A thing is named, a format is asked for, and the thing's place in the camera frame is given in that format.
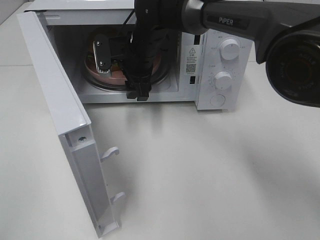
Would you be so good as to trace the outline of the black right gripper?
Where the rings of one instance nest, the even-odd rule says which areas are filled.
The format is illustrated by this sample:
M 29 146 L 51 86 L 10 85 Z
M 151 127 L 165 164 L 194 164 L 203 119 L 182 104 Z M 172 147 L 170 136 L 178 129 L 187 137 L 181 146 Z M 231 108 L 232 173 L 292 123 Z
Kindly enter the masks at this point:
M 126 77 L 126 98 L 147 101 L 152 90 L 155 60 L 169 41 L 166 28 L 147 27 L 136 22 L 131 37 L 108 37 L 97 34 L 93 41 L 93 55 L 98 74 L 112 74 L 112 65 Z

